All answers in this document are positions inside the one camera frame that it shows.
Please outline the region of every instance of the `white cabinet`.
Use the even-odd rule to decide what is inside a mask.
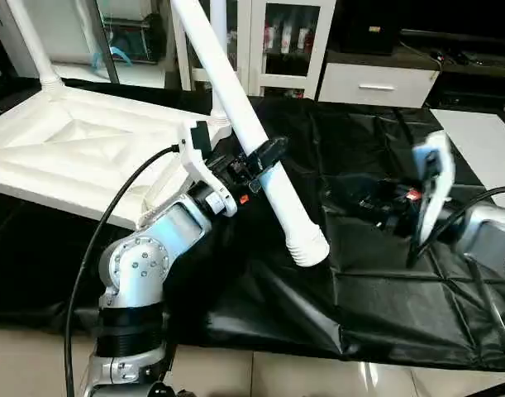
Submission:
[[[420,108],[438,74],[434,70],[328,63],[318,100]]]
[[[254,0],[249,93],[314,98],[335,0]]]
[[[226,0],[228,59],[245,90],[249,84],[250,6],[252,1]],[[210,0],[200,0],[199,2],[209,19]],[[188,38],[175,12],[173,12],[173,22],[181,85],[183,89],[191,90],[195,83],[209,81],[209,78],[193,48],[189,49]]]
[[[209,0],[200,1],[209,15]],[[228,54],[252,95],[314,98],[336,0],[227,0]],[[174,15],[183,89],[208,81]]]

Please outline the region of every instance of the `glass cabinet door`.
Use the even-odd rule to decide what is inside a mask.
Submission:
[[[259,0],[252,7],[250,93],[314,97],[335,1]]]
[[[210,0],[200,0],[210,19]],[[250,0],[226,0],[226,43],[228,60],[237,72],[241,85],[248,87],[250,48]],[[211,89],[206,71],[186,38],[192,69],[192,89]]]

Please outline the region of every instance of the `black device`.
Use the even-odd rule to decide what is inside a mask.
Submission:
[[[390,55],[399,41],[405,0],[337,2],[330,41],[341,52]]]
[[[403,15],[403,38],[459,50],[505,53],[505,0],[408,0]]]

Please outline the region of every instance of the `silver robot arm segment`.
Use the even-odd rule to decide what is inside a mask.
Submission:
[[[175,260],[211,229],[193,198],[181,194],[141,230],[103,252],[99,271],[106,290],[99,300],[101,326],[85,397],[164,393],[158,382],[165,349],[162,284]]]

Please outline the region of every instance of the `pipe end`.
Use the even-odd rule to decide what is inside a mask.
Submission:
[[[329,243],[315,223],[306,236],[287,240],[287,248],[294,262],[301,267],[317,265],[329,255]]]

